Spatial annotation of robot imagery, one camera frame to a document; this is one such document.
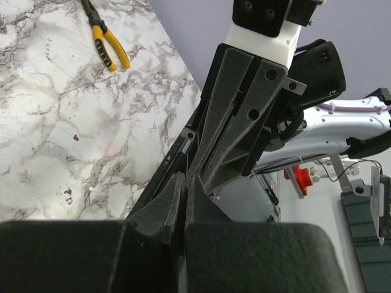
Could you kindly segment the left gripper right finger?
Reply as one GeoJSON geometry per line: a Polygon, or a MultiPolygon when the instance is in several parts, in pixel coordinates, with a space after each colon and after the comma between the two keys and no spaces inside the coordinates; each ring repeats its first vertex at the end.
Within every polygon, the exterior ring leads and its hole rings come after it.
{"type": "Polygon", "coordinates": [[[347,292],[326,232],[306,223],[234,222],[198,176],[188,186],[188,292],[347,292]]]}

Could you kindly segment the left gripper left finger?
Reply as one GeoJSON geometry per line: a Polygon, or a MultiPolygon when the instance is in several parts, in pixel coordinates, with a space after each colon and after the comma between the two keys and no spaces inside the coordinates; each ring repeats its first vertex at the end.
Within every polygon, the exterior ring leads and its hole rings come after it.
{"type": "Polygon", "coordinates": [[[182,173],[127,220],[1,224],[2,292],[177,292],[182,173]]]}

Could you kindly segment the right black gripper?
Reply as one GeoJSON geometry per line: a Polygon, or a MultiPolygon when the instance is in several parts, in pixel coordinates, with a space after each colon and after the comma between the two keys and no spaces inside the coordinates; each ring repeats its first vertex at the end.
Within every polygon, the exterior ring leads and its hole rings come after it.
{"type": "Polygon", "coordinates": [[[298,48],[290,68],[218,47],[191,123],[195,141],[188,173],[200,175],[204,168],[206,194],[248,175],[274,140],[292,137],[306,109],[345,89],[342,63],[330,41],[298,48]]]}

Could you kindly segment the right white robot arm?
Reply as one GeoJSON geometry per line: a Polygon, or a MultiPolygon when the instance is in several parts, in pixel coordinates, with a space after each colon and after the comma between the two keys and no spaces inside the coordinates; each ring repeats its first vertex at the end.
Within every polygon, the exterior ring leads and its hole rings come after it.
{"type": "Polygon", "coordinates": [[[191,130],[186,176],[207,194],[251,172],[331,155],[359,159],[390,147],[390,93],[340,100],[346,82],[333,43],[296,50],[290,68],[217,47],[191,130]]]}

